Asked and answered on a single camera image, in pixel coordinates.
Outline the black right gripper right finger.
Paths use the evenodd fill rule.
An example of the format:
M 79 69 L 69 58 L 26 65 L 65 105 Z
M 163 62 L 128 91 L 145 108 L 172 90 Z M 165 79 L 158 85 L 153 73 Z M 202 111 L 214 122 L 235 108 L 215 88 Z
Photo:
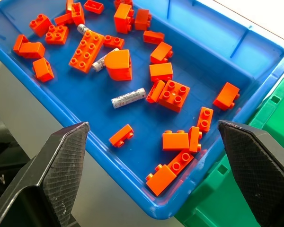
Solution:
M 265 130 L 220 120 L 232 174 L 257 223 L 284 227 L 284 148 Z

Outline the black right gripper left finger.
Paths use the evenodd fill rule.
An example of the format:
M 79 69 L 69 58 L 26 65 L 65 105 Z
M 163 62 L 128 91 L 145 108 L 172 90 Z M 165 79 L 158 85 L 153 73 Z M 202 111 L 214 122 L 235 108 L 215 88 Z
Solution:
M 0 227 L 68 227 L 83 171 L 88 122 L 49 136 L 0 197 Z

